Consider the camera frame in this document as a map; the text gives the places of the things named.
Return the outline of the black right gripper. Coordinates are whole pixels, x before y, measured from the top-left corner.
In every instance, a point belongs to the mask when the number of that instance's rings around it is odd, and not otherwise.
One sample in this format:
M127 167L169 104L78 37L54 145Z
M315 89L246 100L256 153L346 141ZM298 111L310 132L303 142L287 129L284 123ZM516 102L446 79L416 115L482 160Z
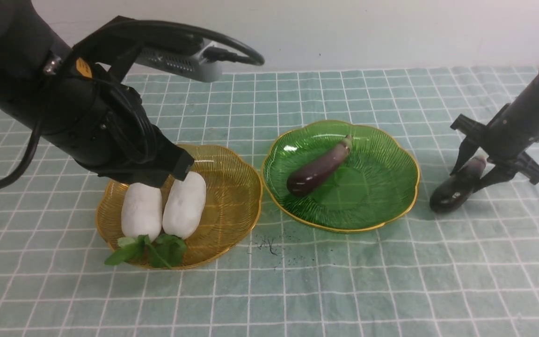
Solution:
M455 166L450 175L457 174L475 155L479 148L487 154L487 161L494 167L473 186L473 193L503 182L511 181L518 173L528 178L532 185L539 183L539 164L526 150L539 142L539 122L530 121L528 115L511 118L505 104L496 115L484 125L458 115L451 129L466 135L461 141Z

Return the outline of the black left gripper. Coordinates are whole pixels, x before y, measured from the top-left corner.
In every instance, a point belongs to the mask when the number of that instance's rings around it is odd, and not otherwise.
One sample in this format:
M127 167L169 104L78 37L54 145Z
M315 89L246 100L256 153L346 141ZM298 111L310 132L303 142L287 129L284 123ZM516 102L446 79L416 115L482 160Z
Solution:
M40 83L43 139L84 169L160 188L170 176L184 180L193 167L193 156L150 121L137 91L102 66L95 66L91 77L77 70L42 74Z

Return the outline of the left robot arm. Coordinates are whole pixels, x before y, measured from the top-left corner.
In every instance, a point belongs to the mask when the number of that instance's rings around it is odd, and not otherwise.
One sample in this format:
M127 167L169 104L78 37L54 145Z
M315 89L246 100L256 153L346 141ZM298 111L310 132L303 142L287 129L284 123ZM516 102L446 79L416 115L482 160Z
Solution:
M0 190L25 173L41 139L99 177L154 188L169 176L184 180L193 157L150 122L141 96L122 80L138 64L210 83L222 75L220 62L265 60L209 29L124 16L70 46L30 0L0 0L0 110L31 130Z

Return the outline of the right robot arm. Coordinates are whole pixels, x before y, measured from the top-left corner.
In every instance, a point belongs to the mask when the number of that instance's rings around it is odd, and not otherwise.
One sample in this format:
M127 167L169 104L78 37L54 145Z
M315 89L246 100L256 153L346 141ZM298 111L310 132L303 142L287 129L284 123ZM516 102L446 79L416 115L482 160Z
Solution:
M539 142L539 70L515 100L505 104L487 124L458 115L451 128L466 136L452 174L458 173L478 149L483 149L494 165L478 181L476 190L511 181L518 173L537 185L539 164L526 151Z

